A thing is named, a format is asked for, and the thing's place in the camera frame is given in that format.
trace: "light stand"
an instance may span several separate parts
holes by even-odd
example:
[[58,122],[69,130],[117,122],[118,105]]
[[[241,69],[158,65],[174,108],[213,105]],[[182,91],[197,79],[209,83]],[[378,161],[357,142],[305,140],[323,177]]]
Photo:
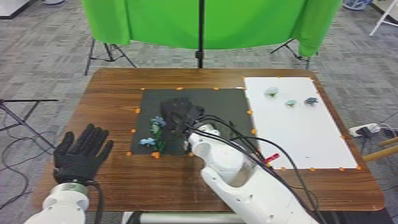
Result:
[[204,3],[206,0],[198,0],[198,48],[195,52],[195,58],[197,58],[197,68],[202,68],[202,59],[204,59]]
[[[102,47],[104,47],[104,54],[106,54],[106,56],[108,56],[106,59],[102,59],[102,58],[99,58],[99,57],[92,57],[92,52],[94,52],[94,48],[95,48],[95,39],[92,38],[92,42],[90,42],[90,51],[88,51],[88,59],[86,59],[85,72],[83,72],[83,75],[85,75],[85,76],[88,75],[90,61],[92,61],[92,60],[101,60],[101,61],[106,61],[106,62],[115,62],[117,59],[124,57],[126,60],[127,60],[127,63],[129,63],[131,66],[136,68],[136,66],[134,66],[134,64],[133,64],[133,61],[129,60],[127,55],[124,54],[124,52],[122,52],[118,46],[117,46],[115,44],[106,44],[106,43],[102,43]],[[120,56],[118,56],[117,58],[113,57],[113,52],[111,52],[113,49],[111,49],[111,48],[113,48],[113,49],[118,51],[118,53],[120,53]]]

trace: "small object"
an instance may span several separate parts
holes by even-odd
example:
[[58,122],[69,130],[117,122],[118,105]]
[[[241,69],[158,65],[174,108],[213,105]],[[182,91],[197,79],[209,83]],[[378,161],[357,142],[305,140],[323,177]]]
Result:
[[289,101],[285,102],[285,105],[287,105],[289,107],[293,107],[294,104],[296,104],[296,101],[294,101],[294,100],[289,100]]
[[152,156],[154,159],[159,159],[159,152],[152,152],[150,156]]
[[270,97],[273,97],[278,93],[278,89],[277,87],[270,87],[264,91],[264,94],[270,95]]
[[159,127],[165,126],[165,120],[159,116],[156,116],[152,119],[150,119],[150,122],[152,124],[156,124]]
[[303,101],[305,104],[309,104],[310,106],[317,103],[317,99],[314,97],[309,97]]
[[158,127],[156,124],[152,124],[152,126],[150,126],[150,133],[156,135],[158,131],[159,131],[159,127]]
[[278,153],[275,153],[266,159],[264,163],[268,164],[280,157]]
[[156,141],[154,141],[152,138],[142,138],[140,139],[140,145],[143,145],[143,146],[154,146],[154,144],[156,144]]

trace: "toy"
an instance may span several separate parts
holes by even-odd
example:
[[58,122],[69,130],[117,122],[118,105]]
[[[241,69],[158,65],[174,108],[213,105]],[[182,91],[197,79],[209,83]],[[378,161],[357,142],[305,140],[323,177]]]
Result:
[[270,95],[270,97],[273,97],[278,93],[278,89],[277,87],[270,87],[264,91],[264,94]]
[[287,105],[289,107],[293,107],[294,104],[296,104],[296,101],[294,101],[294,100],[289,100],[289,101],[285,102],[285,105]]
[[309,97],[303,101],[305,104],[309,104],[310,106],[317,103],[317,99],[314,97]]

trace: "white board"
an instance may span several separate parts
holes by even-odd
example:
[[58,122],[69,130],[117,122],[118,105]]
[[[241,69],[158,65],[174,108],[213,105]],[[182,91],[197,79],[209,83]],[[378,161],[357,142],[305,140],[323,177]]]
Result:
[[[264,93],[270,87],[278,89],[273,97]],[[312,80],[303,77],[252,77],[245,78],[245,88],[255,135],[280,145],[298,169],[355,168],[357,162],[316,93]],[[309,97],[317,98],[317,103],[312,106],[303,103]],[[285,105],[287,100],[296,100],[293,107]],[[280,154],[266,143],[259,143],[259,149],[264,157],[273,153]],[[271,166],[277,169],[291,168],[282,154],[271,162]]]

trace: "black cable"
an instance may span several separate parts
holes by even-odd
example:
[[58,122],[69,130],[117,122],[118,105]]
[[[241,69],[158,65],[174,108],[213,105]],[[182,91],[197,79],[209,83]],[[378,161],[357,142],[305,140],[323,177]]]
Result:
[[28,177],[26,175],[7,165],[5,163],[5,151],[7,149],[10,148],[10,146],[19,142],[19,141],[24,141],[24,139],[17,139],[12,141],[12,143],[7,145],[5,149],[3,149],[3,152],[1,152],[1,164],[5,166],[5,169],[10,170],[21,177],[23,177],[23,182],[24,182],[24,185],[23,185],[23,190],[21,190],[21,193],[7,200],[7,202],[0,205],[0,210],[5,208],[5,206],[19,199],[19,197],[26,194],[26,189],[28,189]]
[[362,146],[360,146],[360,149],[358,149],[360,154],[364,154],[365,141],[367,141],[367,138],[362,139]]
[[398,187],[398,185],[394,185],[392,187],[389,187],[387,189],[383,189],[381,191],[389,191],[390,189],[394,189]]
[[[291,186],[287,185],[285,181],[282,180],[280,176],[277,175],[277,173],[273,172],[273,170],[266,167],[264,163],[255,160],[248,154],[248,152],[239,148],[239,145],[236,143],[232,143],[229,140],[225,140],[220,136],[209,134],[207,132],[202,132],[200,130],[197,130],[188,124],[186,124],[186,127],[190,128],[190,130],[193,131],[193,133],[197,133],[200,136],[214,139],[216,141],[220,141],[222,143],[225,143],[243,154],[245,156],[248,157],[250,161],[254,162],[255,165],[259,165],[259,167],[262,168],[262,170],[268,172],[268,174],[275,177],[275,179],[278,180],[278,182],[282,183],[282,185],[285,186],[296,200],[298,200],[298,203],[307,211],[307,213],[310,214],[310,210],[307,208],[307,205],[291,189]],[[305,183],[303,183],[303,180],[301,180],[301,186],[303,186],[303,190],[305,190],[305,194],[307,194],[307,198],[309,198],[309,202],[310,202],[310,205],[312,205],[312,208],[314,208],[314,211],[316,211],[316,214],[319,216],[319,219],[321,219],[321,223],[326,224],[325,222],[325,219],[323,219],[323,216],[317,212],[317,203],[312,202],[312,198],[310,198],[310,195],[309,195],[309,190],[307,190],[307,187],[305,187]]]
[[[3,127],[7,127],[7,113],[3,112]],[[10,134],[10,129],[7,129],[5,130],[5,133],[7,133],[7,136],[12,138],[12,139],[19,139],[19,138],[24,138],[24,137],[15,137],[12,134]],[[56,132],[55,131],[44,131],[44,132],[40,132],[39,134],[42,135],[44,133],[51,133],[53,135],[56,135]],[[47,154],[47,155],[51,155],[51,153],[47,152],[47,149],[44,149],[42,147],[40,147],[40,145],[39,145],[39,142],[35,141],[35,138],[37,138],[39,136],[33,136],[30,139],[31,139],[31,141],[33,141],[33,143],[35,143],[35,145],[37,145],[37,147],[39,147],[39,149],[42,150],[42,152]]]
[[[35,138],[37,136],[33,136],[31,138],[30,137],[23,137],[23,138],[15,138],[14,139],[14,141],[10,142],[10,144],[7,145],[7,147],[5,147],[5,149],[3,149],[3,151],[1,151],[1,156],[0,156],[0,160],[1,160],[1,164],[3,164],[3,168],[0,169],[0,172],[1,171],[5,171],[5,170],[10,170],[19,176],[21,176],[21,178],[23,178],[23,182],[24,182],[24,184],[23,184],[23,190],[21,190],[21,193],[5,201],[5,203],[0,205],[0,210],[5,208],[5,206],[23,197],[23,195],[26,195],[26,194],[30,194],[31,193],[31,191],[26,191],[26,188],[28,188],[28,184],[30,184],[30,182],[28,182],[28,177],[26,177],[26,175],[12,168],[14,166],[17,166],[17,165],[21,165],[28,160],[31,160],[31,159],[35,159],[44,153],[47,153],[47,150],[51,149],[51,148],[47,148],[47,149],[42,149],[42,147],[40,147],[40,145],[39,145],[39,143],[35,142]],[[10,149],[10,147],[12,147],[12,145],[21,141],[21,142],[24,142],[24,141],[33,141],[33,143],[35,143],[35,145],[39,146],[39,148],[42,149],[42,152],[33,156],[33,157],[30,157],[28,159],[24,159],[23,161],[19,161],[15,164],[12,164],[12,165],[8,165],[7,164],[7,162],[5,162],[5,154],[7,154],[7,151],[8,151],[8,149]]]
[[[291,185],[289,185],[289,187],[294,188],[294,189],[298,189],[298,190],[305,190],[301,187],[294,187],[294,186],[291,186]],[[316,207],[316,209],[317,209],[317,208],[319,208],[317,197],[316,197],[316,195],[314,195],[314,192],[312,192],[310,190],[307,190],[307,191],[309,191],[309,194],[310,194],[310,196],[312,196],[312,198],[314,198],[314,207]]]
[[[198,121],[214,121],[218,122],[229,129],[230,131],[234,132],[236,136],[243,136],[243,134],[239,133],[239,131],[234,129],[234,127],[227,124],[227,122],[214,116],[214,115],[204,115],[198,119]],[[246,140],[246,139],[241,139],[241,144],[245,145],[245,147],[250,149],[252,151],[252,154],[257,156],[259,160],[264,161],[264,157],[262,157],[262,154],[252,144],[252,142]]]
[[394,115],[398,114],[398,111],[389,115],[389,117],[378,122],[378,124],[380,123],[383,123],[392,117],[394,117]]
[[95,191],[97,191],[97,207],[95,207],[94,224],[99,224],[101,223],[101,219],[102,219],[102,207],[104,207],[102,189],[101,189],[99,183],[94,180],[86,181],[86,185],[92,186],[95,188]]
[[294,165],[294,161],[293,161],[293,159],[291,159],[291,157],[289,157],[287,152],[284,151],[282,147],[280,147],[270,140],[266,140],[266,139],[262,139],[262,138],[259,138],[259,137],[245,136],[245,137],[234,137],[234,138],[230,139],[230,141],[232,141],[232,140],[238,140],[239,138],[245,138],[245,139],[255,139],[257,141],[266,142],[270,145],[275,146],[275,148],[277,148],[278,151],[282,152],[282,154],[284,154],[284,156],[285,156],[285,158],[287,158],[287,160],[289,160],[289,164],[291,164],[291,166],[293,166],[293,170],[294,170],[296,178],[298,178],[298,181],[300,181],[300,184],[301,184],[301,188],[303,188],[303,192],[305,192],[305,195],[307,195],[309,203],[310,203],[310,206],[312,206],[312,209],[314,209],[314,213],[316,213],[316,215],[317,215],[317,218],[319,218],[321,222],[326,223],[326,222],[325,222],[325,218],[323,218],[323,216],[321,216],[321,214],[319,214],[319,211],[317,211],[317,209],[316,209],[316,204],[314,204],[314,201],[312,201],[312,198],[310,198],[310,195],[309,195],[307,185],[305,185],[305,182],[303,182],[303,179],[301,179],[301,175],[300,175],[300,172],[298,172],[298,168],[296,168],[296,165]]

